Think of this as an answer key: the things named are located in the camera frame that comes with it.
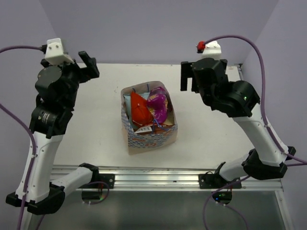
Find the light blue cassava chips bag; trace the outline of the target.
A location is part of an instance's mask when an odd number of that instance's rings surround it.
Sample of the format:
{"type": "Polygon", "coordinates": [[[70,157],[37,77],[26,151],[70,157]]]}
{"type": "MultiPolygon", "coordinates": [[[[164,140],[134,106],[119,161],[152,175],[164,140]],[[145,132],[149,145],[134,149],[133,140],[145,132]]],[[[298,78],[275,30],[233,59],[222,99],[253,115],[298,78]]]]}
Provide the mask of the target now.
{"type": "MultiPolygon", "coordinates": [[[[149,97],[149,94],[150,94],[149,92],[144,92],[144,93],[141,93],[140,96],[143,99],[147,100],[147,98],[149,97]]],[[[123,97],[124,97],[124,101],[125,101],[125,105],[127,109],[127,117],[129,119],[129,122],[133,129],[137,129],[138,127],[133,124],[132,118],[131,118],[131,96],[129,94],[124,94],[123,97]]]]}

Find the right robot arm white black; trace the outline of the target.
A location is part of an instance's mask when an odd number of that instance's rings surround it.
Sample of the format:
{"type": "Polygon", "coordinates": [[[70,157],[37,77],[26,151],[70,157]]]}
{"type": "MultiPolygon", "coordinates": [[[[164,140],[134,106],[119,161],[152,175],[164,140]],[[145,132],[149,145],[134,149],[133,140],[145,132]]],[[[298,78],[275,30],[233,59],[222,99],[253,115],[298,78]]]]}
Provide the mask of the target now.
{"type": "Polygon", "coordinates": [[[220,111],[232,118],[245,132],[253,145],[247,156],[231,162],[222,162],[209,177],[210,182],[225,188],[243,176],[257,180],[283,178],[288,167],[288,155],[296,149],[285,145],[261,114],[260,97],[254,87],[244,81],[230,81],[226,74],[227,60],[204,58],[196,62],[181,63],[180,89],[199,93],[203,103],[213,111],[220,111]]]}

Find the orange cream cassava chips bag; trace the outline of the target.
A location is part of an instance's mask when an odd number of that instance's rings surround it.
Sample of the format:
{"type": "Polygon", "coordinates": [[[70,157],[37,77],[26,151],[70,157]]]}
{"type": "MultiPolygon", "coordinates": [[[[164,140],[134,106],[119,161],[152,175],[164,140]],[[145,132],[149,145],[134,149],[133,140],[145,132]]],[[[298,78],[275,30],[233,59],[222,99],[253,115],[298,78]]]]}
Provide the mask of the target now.
{"type": "Polygon", "coordinates": [[[141,95],[132,92],[130,94],[131,120],[137,127],[143,127],[153,121],[153,116],[147,108],[147,100],[141,95]]]}

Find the brown Chuba cassava chips bag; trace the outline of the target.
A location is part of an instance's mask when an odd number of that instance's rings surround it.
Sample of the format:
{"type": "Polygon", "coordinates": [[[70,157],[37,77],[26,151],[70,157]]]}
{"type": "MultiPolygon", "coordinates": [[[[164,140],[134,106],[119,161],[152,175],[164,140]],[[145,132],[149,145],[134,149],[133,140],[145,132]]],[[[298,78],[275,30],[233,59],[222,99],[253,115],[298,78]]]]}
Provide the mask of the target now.
{"type": "Polygon", "coordinates": [[[165,121],[164,123],[150,123],[147,126],[142,126],[137,129],[134,129],[135,134],[140,134],[140,135],[147,135],[147,134],[161,134],[167,131],[170,131],[170,129],[174,126],[175,124],[170,122],[170,121],[165,121]]]}

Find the purple snack packet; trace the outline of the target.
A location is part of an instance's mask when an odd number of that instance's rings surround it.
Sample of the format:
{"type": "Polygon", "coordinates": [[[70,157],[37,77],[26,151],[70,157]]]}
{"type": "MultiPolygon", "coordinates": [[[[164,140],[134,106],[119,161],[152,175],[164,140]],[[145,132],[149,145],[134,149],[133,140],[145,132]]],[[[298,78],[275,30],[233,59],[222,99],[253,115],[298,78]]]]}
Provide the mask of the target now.
{"type": "Polygon", "coordinates": [[[166,121],[167,107],[168,99],[166,90],[162,87],[152,89],[147,98],[147,108],[158,123],[166,121]]]}

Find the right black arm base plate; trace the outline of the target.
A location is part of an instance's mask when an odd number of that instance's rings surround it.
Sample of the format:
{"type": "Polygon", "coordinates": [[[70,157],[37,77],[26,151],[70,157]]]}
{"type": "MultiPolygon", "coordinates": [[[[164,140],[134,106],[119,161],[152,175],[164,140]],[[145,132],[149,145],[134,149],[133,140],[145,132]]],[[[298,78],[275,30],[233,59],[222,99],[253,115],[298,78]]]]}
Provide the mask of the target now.
{"type": "Polygon", "coordinates": [[[220,175],[212,172],[201,173],[198,175],[200,189],[219,189],[223,186],[234,183],[237,180],[239,180],[239,178],[229,182],[222,178],[220,175]]]}

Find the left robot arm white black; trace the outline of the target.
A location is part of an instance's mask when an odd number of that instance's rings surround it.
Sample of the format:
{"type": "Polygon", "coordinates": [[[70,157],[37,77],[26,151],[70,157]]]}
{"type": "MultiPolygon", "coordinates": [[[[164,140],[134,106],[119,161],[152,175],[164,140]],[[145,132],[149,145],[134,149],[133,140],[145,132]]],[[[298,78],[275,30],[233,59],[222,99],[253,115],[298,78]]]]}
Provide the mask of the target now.
{"type": "Polygon", "coordinates": [[[83,68],[76,62],[51,65],[43,59],[44,68],[35,83],[38,95],[29,125],[34,139],[26,162],[32,169],[30,173],[24,172],[18,189],[6,197],[7,204],[25,206],[35,215],[56,213],[71,192],[83,185],[95,188],[100,182],[98,167],[88,163],[80,164],[60,179],[50,180],[58,147],[72,118],[79,85],[99,77],[96,59],[85,51],[78,55],[85,63],[83,68]]]}

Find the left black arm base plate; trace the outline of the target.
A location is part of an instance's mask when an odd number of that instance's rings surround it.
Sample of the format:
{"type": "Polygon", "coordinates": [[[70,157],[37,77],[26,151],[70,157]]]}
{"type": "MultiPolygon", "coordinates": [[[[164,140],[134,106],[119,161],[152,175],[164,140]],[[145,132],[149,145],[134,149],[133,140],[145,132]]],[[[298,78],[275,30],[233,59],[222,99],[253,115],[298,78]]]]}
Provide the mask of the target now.
{"type": "Polygon", "coordinates": [[[114,188],[114,184],[116,181],[115,174],[112,173],[110,170],[98,170],[97,180],[106,183],[110,189],[114,188]]]}

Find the blue patterned paper bag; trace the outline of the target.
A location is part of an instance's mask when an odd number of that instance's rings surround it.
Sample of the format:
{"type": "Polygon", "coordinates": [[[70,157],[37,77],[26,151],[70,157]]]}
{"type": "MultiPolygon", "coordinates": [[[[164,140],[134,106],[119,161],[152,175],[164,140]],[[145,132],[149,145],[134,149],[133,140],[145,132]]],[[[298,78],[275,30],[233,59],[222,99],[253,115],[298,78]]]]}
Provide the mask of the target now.
{"type": "Polygon", "coordinates": [[[143,153],[147,151],[151,151],[154,149],[158,149],[169,145],[176,141],[178,124],[175,117],[175,111],[172,105],[172,101],[164,84],[160,81],[149,81],[141,84],[137,84],[134,86],[129,86],[124,88],[120,92],[121,96],[121,124],[122,124],[122,135],[127,146],[128,153],[130,155],[143,153]],[[167,107],[167,119],[166,121],[170,121],[175,125],[170,129],[170,131],[161,133],[161,134],[147,134],[140,135],[135,134],[134,129],[132,128],[129,119],[127,117],[127,109],[124,101],[124,94],[131,94],[135,92],[137,94],[141,94],[144,92],[151,92],[152,89],[156,87],[162,87],[166,90],[167,99],[168,99],[168,107],[167,107]]]}

